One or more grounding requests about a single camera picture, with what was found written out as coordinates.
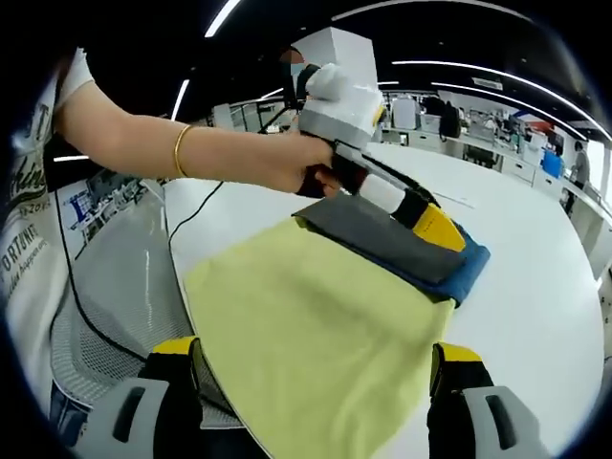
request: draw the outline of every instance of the desk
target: desk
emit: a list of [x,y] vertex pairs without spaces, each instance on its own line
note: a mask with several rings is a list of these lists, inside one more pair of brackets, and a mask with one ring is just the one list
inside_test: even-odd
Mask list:
[[[402,134],[408,135],[425,135],[425,136],[433,136],[438,137],[437,134],[420,131],[416,129],[397,129],[394,127],[386,128],[384,131],[389,132],[398,132]],[[448,139],[449,142],[458,142],[464,145],[475,146],[477,148],[481,148],[483,150],[491,151],[495,155],[499,155],[502,158],[510,158],[513,161],[516,161],[521,164],[525,164],[528,167],[534,167],[535,165],[524,161],[518,154],[511,151],[509,148],[503,146],[500,142],[496,141],[495,143],[491,143],[488,141],[484,141],[482,139],[477,139],[475,137],[468,136],[466,134],[462,134],[458,139]],[[610,226],[612,226],[612,209],[608,205],[602,205],[597,203],[593,198],[588,196],[583,190],[572,184],[569,180],[565,178],[555,179],[561,183],[561,186],[567,189],[569,192],[574,193],[581,201],[583,201],[587,206],[589,206],[593,211],[599,215],[603,220],[605,220]]]
[[[446,340],[479,353],[493,380],[511,388],[537,416],[548,449],[562,451],[593,407],[603,367],[596,283],[562,208],[475,164],[396,145],[372,143],[369,149],[436,192],[446,211],[491,250],[491,261],[455,312]],[[168,229],[187,218],[215,185],[168,184]],[[175,236],[177,275],[182,279],[203,258],[310,203],[256,186],[226,184]],[[427,411],[428,397],[423,397],[377,457],[427,458]]]

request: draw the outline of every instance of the black cable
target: black cable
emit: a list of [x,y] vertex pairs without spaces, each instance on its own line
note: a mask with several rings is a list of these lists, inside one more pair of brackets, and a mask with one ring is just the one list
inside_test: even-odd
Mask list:
[[68,278],[70,279],[70,285],[72,287],[73,295],[75,297],[75,303],[76,303],[76,308],[78,309],[78,313],[80,314],[85,324],[90,328],[90,330],[94,332],[98,336],[98,338],[100,338],[102,341],[104,341],[111,347],[114,347],[115,349],[122,352],[123,354],[133,359],[136,359],[137,361],[146,362],[146,357],[141,356],[140,354],[132,351],[131,349],[128,349],[125,346],[122,346],[118,342],[104,335],[98,329],[98,327],[94,325],[94,323],[90,320],[90,318],[87,317],[87,314],[85,314],[85,310],[83,309],[83,305],[81,304],[80,298],[78,296],[77,285],[75,283],[75,276],[73,274],[73,267],[72,267],[72,263],[70,262],[70,254],[68,253],[68,245],[66,244],[66,235],[64,234],[64,226],[61,221],[61,211],[59,208],[59,198],[57,197],[57,191],[55,192],[55,206],[57,210],[57,220],[59,221],[59,231],[61,233],[61,242],[62,242],[62,245],[64,246],[64,254],[66,255],[66,263],[68,264]]
[[207,204],[208,200],[214,196],[214,194],[219,191],[219,188],[221,188],[221,186],[224,184],[225,182],[220,182],[219,185],[217,185],[215,187],[215,189],[213,189],[208,196],[206,197],[206,199],[204,200],[204,202],[198,207],[198,209],[193,212],[193,214],[186,218],[185,220],[183,220],[181,223],[179,223],[177,225],[177,227],[174,229],[174,231],[172,231],[172,234],[170,234],[170,238],[168,239],[168,247],[170,248],[170,252],[172,252],[172,239],[174,238],[175,234],[177,233],[177,231],[179,230],[179,228],[184,225],[185,223],[190,222],[191,220],[193,220],[195,217],[198,216],[198,213],[200,213],[202,211],[202,209],[204,208],[204,206]]
[[[174,229],[174,231],[172,231],[172,233],[170,234],[170,237],[168,238],[168,248],[169,248],[169,250],[170,250],[170,259],[172,260],[172,264],[174,264],[174,259],[173,259],[173,258],[172,258],[172,256],[171,256],[171,254],[172,254],[172,239],[174,238],[174,236],[175,236],[175,235],[176,235],[176,233],[178,232],[179,228],[180,228],[182,225],[184,225],[184,224],[186,224],[186,223],[190,222],[191,220],[193,220],[193,219],[194,219],[194,218],[195,218],[195,217],[196,217],[196,216],[197,216],[197,215],[198,215],[198,214],[199,214],[199,213],[202,211],[202,209],[203,209],[203,208],[204,208],[204,206],[205,206],[205,205],[208,203],[208,201],[210,200],[210,198],[212,198],[212,196],[214,196],[214,195],[215,195],[215,193],[216,193],[217,191],[219,191],[219,189],[221,188],[221,186],[223,186],[223,184],[224,184],[224,183],[225,183],[225,182],[220,182],[220,183],[219,183],[219,185],[217,185],[217,186],[215,187],[215,189],[213,189],[213,190],[212,190],[212,191],[211,191],[211,192],[208,194],[208,196],[207,196],[207,197],[204,199],[204,201],[203,201],[203,202],[202,202],[202,204],[201,204],[201,205],[198,207],[198,209],[197,209],[195,212],[193,212],[193,213],[191,214],[191,216],[189,216],[188,218],[186,218],[185,220],[183,220],[181,223],[179,223],[179,224],[177,225],[177,227]],[[201,392],[199,395],[200,395],[200,398],[201,398],[202,400],[204,400],[205,402],[207,402],[207,403],[208,403],[209,405],[211,405],[213,408],[216,408],[217,410],[221,411],[221,412],[222,412],[222,413],[224,413],[224,414],[227,414],[228,416],[230,416],[230,417],[232,417],[232,418],[235,418],[235,417],[236,417],[236,413],[235,413],[235,412],[234,412],[232,409],[227,409],[225,406],[223,406],[222,404],[218,403],[217,401],[215,401],[215,400],[211,399],[211,397],[209,397],[208,395],[204,394],[203,392]]]

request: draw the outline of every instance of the yellow cloth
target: yellow cloth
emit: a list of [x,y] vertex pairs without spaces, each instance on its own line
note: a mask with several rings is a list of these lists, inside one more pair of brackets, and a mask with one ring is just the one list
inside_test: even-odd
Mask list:
[[213,373],[275,459],[370,457],[425,396],[454,308],[294,219],[202,262],[186,292]]

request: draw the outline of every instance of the black ceiling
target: black ceiling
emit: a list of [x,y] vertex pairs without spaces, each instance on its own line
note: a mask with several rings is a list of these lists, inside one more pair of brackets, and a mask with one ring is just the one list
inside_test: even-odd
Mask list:
[[[542,84],[607,125],[601,107],[612,91],[604,84],[601,44],[609,40],[605,11],[598,13],[595,2],[587,1],[589,8],[584,1],[582,8],[576,2],[567,7],[561,2],[494,2],[546,24],[536,26],[511,14],[456,2],[406,3],[334,22],[337,14],[378,2],[242,0],[210,39],[204,34],[226,0],[128,3],[129,8],[99,11],[90,19],[84,42],[99,86],[135,113],[171,112],[186,77],[191,84],[180,112],[183,120],[201,118],[218,103],[259,98],[281,85],[276,61],[284,47],[333,26],[373,40],[379,80],[399,80],[405,89],[430,89],[434,80],[473,86],[474,76],[497,79],[506,96],[562,120],[580,119],[550,97],[508,78],[443,66],[391,65],[408,59],[465,62]],[[594,84],[589,86],[587,79]]]

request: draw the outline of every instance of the white t-shirt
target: white t-shirt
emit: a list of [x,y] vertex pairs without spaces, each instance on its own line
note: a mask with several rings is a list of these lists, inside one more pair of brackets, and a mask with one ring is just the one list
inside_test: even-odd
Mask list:
[[68,280],[59,223],[50,201],[43,150],[52,136],[52,114],[92,80],[85,53],[77,50],[59,92],[54,75],[33,109],[31,122],[13,136],[9,216],[0,237],[0,286],[17,355],[44,413],[51,398],[50,329]]

